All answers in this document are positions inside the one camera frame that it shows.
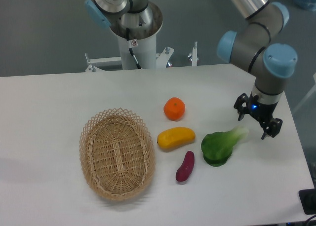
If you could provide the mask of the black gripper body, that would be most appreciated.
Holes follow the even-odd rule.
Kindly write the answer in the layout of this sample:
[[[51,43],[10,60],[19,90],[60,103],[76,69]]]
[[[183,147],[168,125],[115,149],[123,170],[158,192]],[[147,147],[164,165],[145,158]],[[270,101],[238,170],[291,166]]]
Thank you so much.
[[[278,124],[273,112],[278,104],[278,95],[252,92],[247,107],[250,115],[259,122],[261,127],[272,127]]]

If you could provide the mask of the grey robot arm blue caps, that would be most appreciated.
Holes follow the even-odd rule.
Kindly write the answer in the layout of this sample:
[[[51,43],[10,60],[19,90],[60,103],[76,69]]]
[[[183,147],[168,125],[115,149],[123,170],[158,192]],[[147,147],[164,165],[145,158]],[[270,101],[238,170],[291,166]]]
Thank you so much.
[[[226,63],[253,75],[251,94],[240,95],[234,108],[239,117],[248,114],[259,122],[263,136],[279,134],[282,120],[273,112],[288,79],[293,75],[298,55],[286,44],[273,44],[289,19],[287,8],[269,0],[231,0],[247,27],[240,33],[226,32],[217,45],[217,55]],[[156,36],[162,27],[161,10],[149,0],[85,0],[90,18],[110,29],[118,39],[122,67],[162,69],[173,53],[166,48],[156,53]]]

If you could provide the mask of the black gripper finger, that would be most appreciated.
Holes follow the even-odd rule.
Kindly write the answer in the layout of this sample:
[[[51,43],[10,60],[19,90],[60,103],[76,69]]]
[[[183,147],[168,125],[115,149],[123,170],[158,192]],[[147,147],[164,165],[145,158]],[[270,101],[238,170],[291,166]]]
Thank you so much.
[[[267,136],[270,136],[272,138],[277,136],[281,130],[282,124],[283,121],[279,118],[270,118],[269,120],[261,121],[260,126],[264,131],[261,139],[264,140]]]
[[[245,115],[250,113],[248,109],[248,101],[249,97],[247,94],[243,93],[236,99],[234,103],[234,109],[237,110],[239,121],[241,121]]]

